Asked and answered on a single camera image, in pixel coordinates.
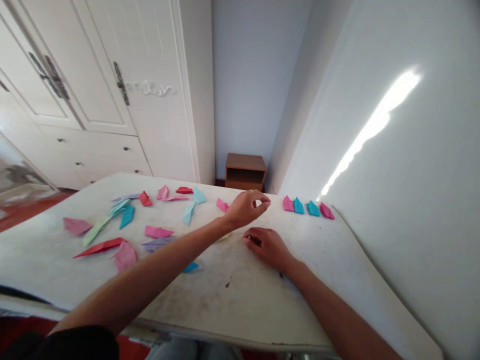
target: light green origami paper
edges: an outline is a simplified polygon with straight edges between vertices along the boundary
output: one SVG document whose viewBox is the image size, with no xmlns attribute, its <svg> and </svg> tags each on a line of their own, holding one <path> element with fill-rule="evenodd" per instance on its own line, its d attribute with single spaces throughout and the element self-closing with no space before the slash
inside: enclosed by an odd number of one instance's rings
<svg viewBox="0 0 480 360">
<path fill-rule="evenodd" d="M 108 224 L 108 222 L 112 220 L 112 216 L 107 216 L 103 220 L 97 222 L 83 237 L 83 246 L 87 247 L 90 243 L 95 239 L 95 237 L 99 234 L 100 231 Z"/>
</svg>

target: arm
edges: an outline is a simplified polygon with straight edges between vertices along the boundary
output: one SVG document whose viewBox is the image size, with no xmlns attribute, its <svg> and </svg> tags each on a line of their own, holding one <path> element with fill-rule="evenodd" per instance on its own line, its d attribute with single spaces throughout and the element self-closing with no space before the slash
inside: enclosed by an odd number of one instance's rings
<svg viewBox="0 0 480 360">
<path fill-rule="evenodd" d="M 259 239 L 260 246 L 248 236 Z M 345 301 L 293 257 L 277 232 L 253 227 L 243 235 L 243 241 L 260 260 L 291 280 L 342 359 L 401 359 Z"/>
<path fill-rule="evenodd" d="M 262 204 L 255 206 L 255 200 Z M 192 261 L 225 234 L 263 214 L 270 199 L 260 191 L 244 191 L 228 214 L 178 238 L 102 285 L 73 309 L 52 333 L 84 325 L 103 325 L 119 334 Z"/>
</svg>

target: origami paper piece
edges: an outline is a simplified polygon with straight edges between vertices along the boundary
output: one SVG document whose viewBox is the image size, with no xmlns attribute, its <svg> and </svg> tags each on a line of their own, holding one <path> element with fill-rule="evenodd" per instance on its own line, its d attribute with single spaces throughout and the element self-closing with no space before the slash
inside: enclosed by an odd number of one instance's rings
<svg viewBox="0 0 480 360">
<path fill-rule="evenodd" d="M 117 197 L 116 199 L 113 199 L 112 201 L 113 202 L 119 202 L 119 201 L 122 201 L 122 200 L 125 200 L 125 199 L 138 199 L 140 196 L 140 194 L 130 194 L 130 195 L 125 195 L 125 196 L 122 196 L 122 197 Z"/>
<path fill-rule="evenodd" d="M 119 273 L 137 262 L 135 249 L 126 240 L 121 242 L 120 248 L 111 258 L 115 258 L 116 269 Z"/>
<path fill-rule="evenodd" d="M 84 252 L 79 253 L 77 256 L 74 256 L 73 258 L 74 259 L 75 258 L 80 258 L 80 257 L 87 256 L 87 255 L 90 255 L 90 254 L 101 253 L 101 252 L 107 251 L 108 249 L 120 246 L 120 244 L 123 241 L 125 241 L 125 239 L 123 239 L 121 237 L 117 237 L 117 238 L 112 239 L 112 240 L 101 242 L 97 245 L 94 245 L 94 246 L 88 248 Z"/>
<path fill-rule="evenodd" d="M 221 238 L 219 238 L 216 242 L 218 243 L 218 242 L 221 242 L 221 241 L 223 241 L 223 240 L 226 240 L 226 239 L 228 239 L 228 238 L 230 237 L 230 235 L 232 235 L 231 232 L 229 232 L 227 235 L 223 235 L 223 236 L 222 236 Z"/>
<path fill-rule="evenodd" d="M 121 224 L 119 230 L 126 227 L 128 224 L 132 222 L 134 219 L 135 208 L 133 206 L 125 206 L 125 210 L 123 210 L 123 214 L 121 216 Z"/>
<path fill-rule="evenodd" d="M 152 202 L 149 199 L 149 196 L 147 195 L 147 193 L 145 191 L 143 191 L 138 198 L 140 199 L 141 204 L 143 206 L 152 206 L 153 205 Z"/>
<path fill-rule="evenodd" d="M 317 205 L 313 201 L 310 200 L 308 204 L 306 204 L 306 207 L 308 209 L 308 213 L 312 216 L 320 216 L 320 211 Z"/>
<path fill-rule="evenodd" d="M 90 225 L 85 220 L 73 219 L 70 217 L 63 218 L 63 229 L 68 231 L 72 235 L 75 235 L 75 236 L 83 235 L 91 228 L 92 228 L 92 225 Z"/>
<path fill-rule="evenodd" d="M 157 249 L 160 249 L 161 247 L 167 245 L 167 244 L 170 244 L 172 242 L 174 242 L 176 240 L 176 238 L 174 237 L 162 237 L 162 238 L 159 238 L 159 239 L 154 239 L 152 241 L 149 241 L 149 242 L 145 242 L 142 244 L 143 248 L 150 252 L 150 253 L 153 253 L 155 250 Z"/>
<path fill-rule="evenodd" d="M 226 202 L 223 202 L 222 200 L 220 200 L 220 198 L 216 200 L 216 206 L 220 210 L 222 210 L 225 214 L 227 213 L 228 209 L 230 209 L 230 206 L 228 206 Z"/>
<path fill-rule="evenodd" d="M 186 207 L 185 212 L 183 213 L 183 216 L 181 217 L 181 220 L 187 226 L 190 226 L 190 220 L 192 219 L 192 214 L 194 213 L 194 208 L 195 208 L 195 203 L 192 202 L 190 205 L 188 205 Z"/>
<path fill-rule="evenodd" d="M 176 190 L 177 193 L 179 194 L 193 194 L 194 191 L 189 188 L 189 187 L 186 187 L 186 186 L 180 186 L 177 190 Z"/>
<path fill-rule="evenodd" d="M 294 203 L 288 196 L 283 199 L 283 208 L 285 211 L 294 211 Z"/>
<path fill-rule="evenodd" d="M 196 204 L 201 204 L 207 201 L 203 192 L 201 192 L 196 187 L 193 189 L 193 200 L 195 201 Z"/>
<path fill-rule="evenodd" d="M 188 265 L 188 266 L 186 267 L 185 270 L 182 271 L 182 273 L 185 273 L 185 274 L 186 274 L 186 273 L 189 273 L 189 272 L 191 272 L 192 270 L 195 270 L 195 269 L 198 268 L 198 267 L 199 267 L 199 265 L 198 265 L 197 263 L 192 262 L 190 265 Z"/>
<path fill-rule="evenodd" d="M 172 235 L 175 231 L 165 230 L 161 227 L 153 227 L 153 226 L 145 226 L 145 236 L 149 236 L 151 238 L 160 239 L 160 238 L 168 238 Z"/>
<path fill-rule="evenodd" d="M 297 214 L 305 214 L 304 206 L 302 205 L 298 197 L 296 197 L 293 201 L 293 208 Z"/>
<path fill-rule="evenodd" d="M 176 196 L 170 196 L 170 197 L 160 199 L 160 201 L 178 201 L 178 200 L 189 200 L 189 199 L 190 198 L 188 196 L 176 195 Z"/>
<path fill-rule="evenodd" d="M 320 212 L 327 219 L 335 220 L 335 216 L 332 213 L 332 210 L 330 210 L 330 208 L 327 205 L 325 205 L 323 202 L 320 203 Z"/>
<path fill-rule="evenodd" d="M 158 194 L 156 195 L 157 200 L 165 199 L 169 195 L 169 188 L 167 185 L 164 185 L 160 190 L 158 190 Z"/>
<path fill-rule="evenodd" d="M 83 237 L 83 246 L 87 247 L 111 219 L 111 216 L 107 216 L 103 220 L 97 222 Z"/>
<path fill-rule="evenodd" d="M 116 217 L 123 210 L 125 210 L 125 207 L 128 206 L 128 204 L 130 204 L 130 201 L 131 201 L 130 199 L 125 199 L 116 203 L 111 207 L 110 213 L 108 215 L 111 216 L 112 218 Z"/>
</svg>

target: white wall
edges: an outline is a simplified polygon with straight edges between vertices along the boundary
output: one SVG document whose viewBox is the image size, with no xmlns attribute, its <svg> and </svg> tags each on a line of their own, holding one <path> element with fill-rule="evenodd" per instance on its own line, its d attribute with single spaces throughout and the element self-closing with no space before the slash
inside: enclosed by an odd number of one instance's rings
<svg viewBox="0 0 480 360">
<path fill-rule="evenodd" d="M 281 122 L 266 173 L 266 192 L 276 194 L 287 174 L 351 0 L 315 0 L 308 17 Z"/>
<path fill-rule="evenodd" d="M 411 67 L 419 84 L 322 200 L 446 352 L 479 359 L 478 4 L 355 1 L 279 193 L 315 200 Z"/>
<path fill-rule="evenodd" d="M 216 175 L 228 153 L 268 165 L 312 0 L 213 0 Z"/>
</svg>

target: wardrobe handle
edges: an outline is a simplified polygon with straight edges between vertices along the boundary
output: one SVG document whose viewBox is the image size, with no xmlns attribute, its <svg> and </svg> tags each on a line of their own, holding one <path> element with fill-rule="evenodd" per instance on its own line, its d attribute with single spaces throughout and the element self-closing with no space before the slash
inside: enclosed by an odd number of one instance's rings
<svg viewBox="0 0 480 360">
<path fill-rule="evenodd" d="M 123 96 L 123 101 L 125 101 L 125 104 L 130 105 L 129 97 L 127 95 L 127 91 L 125 90 L 124 80 L 122 79 L 122 74 L 120 73 L 119 65 L 117 64 L 116 61 L 114 61 L 113 66 L 115 67 L 115 72 L 116 72 L 116 85 L 121 91 L 121 95 Z"/>
<path fill-rule="evenodd" d="M 44 68 L 42 67 L 42 65 L 40 65 L 39 61 L 37 60 L 37 58 L 35 57 L 35 55 L 33 55 L 31 52 L 28 52 L 28 54 L 30 55 L 30 58 L 31 60 L 33 61 L 33 63 L 36 65 L 36 67 L 38 68 L 38 71 L 40 72 L 38 74 L 38 76 L 40 76 L 40 79 L 42 80 L 46 80 L 48 82 L 48 85 L 50 85 L 51 89 L 53 90 L 53 92 L 61 99 L 62 96 L 60 95 L 59 93 L 59 90 L 55 87 L 54 83 L 52 82 L 52 80 L 50 80 L 50 78 L 47 76 L 47 73 L 45 72 Z"/>
<path fill-rule="evenodd" d="M 50 58 L 47 55 L 45 55 L 45 59 L 46 59 L 46 63 L 50 67 L 51 73 L 53 74 L 53 77 L 52 77 L 53 81 L 60 88 L 60 91 L 63 94 L 63 97 L 69 100 L 70 99 L 69 93 L 65 89 L 64 83 L 60 79 L 59 73 L 57 72 L 57 69 L 55 68 L 54 63 L 52 62 L 52 60 L 50 60 Z"/>
</svg>

